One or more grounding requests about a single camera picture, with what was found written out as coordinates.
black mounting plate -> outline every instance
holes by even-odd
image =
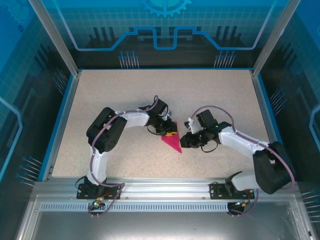
[[[113,200],[115,199],[115,196],[119,190],[120,187],[103,187],[104,190],[102,191],[103,192],[103,195],[104,196],[104,199],[105,200]],[[98,197],[101,197],[101,196],[97,196],[97,193],[96,192],[93,192],[87,184],[85,183],[81,183],[79,184],[79,187],[78,187],[78,191],[76,193],[76,199],[97,199]]]
[[[212,184],[209,184],[209,193],[210,193],[210,199],[211,200],[233,200],[233,199],[239,199],[239,200],[247,200],[248,195],[245,191],[237,191],[233,192],[232,195],[229,194],[229,192],[226,189],[226,185],[224,183],[217,183],[213,182]],[[250,199],[255,199],[255,193],[250,190]]]

pink triangular object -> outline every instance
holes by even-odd
[[[178,132],[171,136],[161,136],[161,140],[182,154],[182,150],[180,146],[180,137]]]

beige speckled surface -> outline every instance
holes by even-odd
[[[235,126],[267,141],[267,132],[248,70],[84,70],[73,100],[53,177],[87,174],[90,146],[86,131],[104,107],[115,111],[150,105],[154,95],[169,105],[180,136],[183,123],[203,105],[229,111]],[[230,121],[219,110],[213,116]],[[210,142],[207,149],[214,147]],[[227,177],[252,169],[253,164],[235,150],[219,146],[212,153],[182,149],[178,153],[145,127],[126,129],[110,154],[108,177]]]

enclosure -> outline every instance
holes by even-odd
[[[318,239],[319,11],[318,0],[0,0],[1,239]],[[181,154],[132,127],[106,168],[120,198],[92,219],[75,186],[90,170],[88,127],[155,95],[180,138],[216,105],[237,130],[282,143],[295,187],[254,191],[250,214],[233,216],[239,199],[211,199],[209,186],[252,161],[224,145]]]

